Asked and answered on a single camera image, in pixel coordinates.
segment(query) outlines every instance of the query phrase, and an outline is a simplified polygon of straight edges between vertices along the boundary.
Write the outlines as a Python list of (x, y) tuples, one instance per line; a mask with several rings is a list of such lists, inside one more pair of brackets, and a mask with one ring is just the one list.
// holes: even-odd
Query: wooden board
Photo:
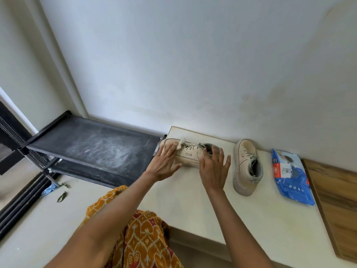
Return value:
[(357, 173), (303, 163), (337, 257), (357, 263)]

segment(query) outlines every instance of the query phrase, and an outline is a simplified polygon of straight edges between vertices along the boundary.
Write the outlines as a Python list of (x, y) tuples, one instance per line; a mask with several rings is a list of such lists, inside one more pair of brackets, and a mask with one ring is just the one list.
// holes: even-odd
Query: hand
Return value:
[(160, 146), (156, 156), (152, 159), (145, 172), (153, 175), (156, 179), (155, 181), (171, 177), (182, 166), (182, 164), (173, 164), (176, 157), (176, 148), (176, 144), (171, 144), (163, 152), (163, 146)]
[(226, 164), (223, 165), (224, 153), (220, 148), (218, 157), (217, 148), (212, 146), (212, 158), (208, 155), (206, 149), (203, 150), (203, 158), (200, 160), (200, 176), (206, 192), (223, 191), (227, 179), (228, 170), (231, 165), (231, 156), (227, 156)]

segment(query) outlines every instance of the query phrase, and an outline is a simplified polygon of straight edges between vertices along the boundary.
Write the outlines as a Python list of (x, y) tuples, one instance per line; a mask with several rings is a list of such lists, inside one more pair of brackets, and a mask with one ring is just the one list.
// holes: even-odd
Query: packaging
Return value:
[(301, 160), (296, 154), (273, 149), (274, 180), (280, 193), (311, 206), (315, 205)]

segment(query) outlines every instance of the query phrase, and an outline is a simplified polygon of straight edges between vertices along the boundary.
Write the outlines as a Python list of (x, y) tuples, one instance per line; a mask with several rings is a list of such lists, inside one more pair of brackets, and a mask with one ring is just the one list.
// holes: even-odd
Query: shoe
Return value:
[(250, 140), (243, 139), (234, 145), (233, 155), (236, 163), (233, 187), (239, 194), (249, 196), (263, 177), (263, 166), (257, 149)]
[(177, 154), (175, 158), (176, 164), (182, 164), (184, 166), (191, 166), (195, 168), (200, 167), (200, 159), (203, 157), (203, 149), (206, 148), (210, 156), (212, 156), (212, 144), (209, 143), (191, 143), (185, 141), (185, 139), (164, 139), (160, 146), (163, 146), (163, 152), (171, 144), (177, 144)]

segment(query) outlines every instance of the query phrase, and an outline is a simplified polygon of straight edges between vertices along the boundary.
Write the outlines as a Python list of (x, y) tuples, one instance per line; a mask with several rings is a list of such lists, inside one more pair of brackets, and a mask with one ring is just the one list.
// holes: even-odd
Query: orange patterned clothing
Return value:
[[(89, 206), (81, 225), (125, 189), (125, 185), (117, 187)], [(153, 212), (137, 210), (118, 237), (105, 268), (181, 268), (181, 262), (168, 247), (169, 239), (170, 227), (163, 220)]]

